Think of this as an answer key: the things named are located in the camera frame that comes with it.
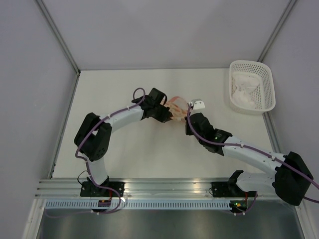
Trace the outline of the floral mesh laundry bag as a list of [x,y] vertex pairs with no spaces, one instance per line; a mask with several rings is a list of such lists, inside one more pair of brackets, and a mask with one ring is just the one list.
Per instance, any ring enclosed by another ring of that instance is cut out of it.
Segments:
[[172,97],[170,100],[163,99],[161,104],[165,107],[169,108],[170,116],[167,118],[168,121],[176,121],[176,122],[186,122],[186,115],[188,104],[185,99],[179,96]]

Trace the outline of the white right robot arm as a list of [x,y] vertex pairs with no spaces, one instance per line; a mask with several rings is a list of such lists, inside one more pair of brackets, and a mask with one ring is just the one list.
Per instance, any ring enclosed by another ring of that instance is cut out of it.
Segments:
[[298,206],[307,200],[306,193],[315,184],[314,177],[302,157],[295,153],[276,153],[259,149],[233,134],[214,128],[202,113],[188,112],[185,133],[193,135],[208,152],[245,162],[259,170],[252,175],[236,170],[228,179],[227,190],[238,197],[244,192],[270,192],[284,202]]

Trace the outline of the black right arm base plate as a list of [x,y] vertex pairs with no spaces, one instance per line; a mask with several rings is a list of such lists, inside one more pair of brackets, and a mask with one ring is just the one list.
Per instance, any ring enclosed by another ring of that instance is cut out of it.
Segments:
[[211,182],[210,193],[214,198],[248,198],[254,197],[254,192],[245,192],[236,184],[217,181]]

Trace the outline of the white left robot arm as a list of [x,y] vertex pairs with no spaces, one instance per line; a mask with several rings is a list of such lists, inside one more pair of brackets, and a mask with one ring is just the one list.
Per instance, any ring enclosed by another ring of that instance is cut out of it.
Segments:
[[133,98],[132,102],[113,113],[99,116],[89,113],[85,116],[75,138],[77,146],[75,157],[85,162],[88,172],[88,181],[92,183],[91,191],[97,197],[104,197],[111,191],[108,185],[109,176],[104,166],[110,138],[117,130],[147,118],[154,118],[159,122],[170,121],[172,116],[169,107],[165,106],[167,96],[156,88],[149,94],[143,88],[143,95]]

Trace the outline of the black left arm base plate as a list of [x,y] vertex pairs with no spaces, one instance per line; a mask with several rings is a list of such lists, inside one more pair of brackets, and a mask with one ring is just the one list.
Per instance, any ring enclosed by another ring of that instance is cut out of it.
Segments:
[[112,190],[102,189],[96,187],[91,181],[86,181],[82,183],[80,196],[81,197],[112,197],[118,198],[118,195],[123,196],[125,183],[124,182],[107,182],[103,184],[102,187],[112,188]]

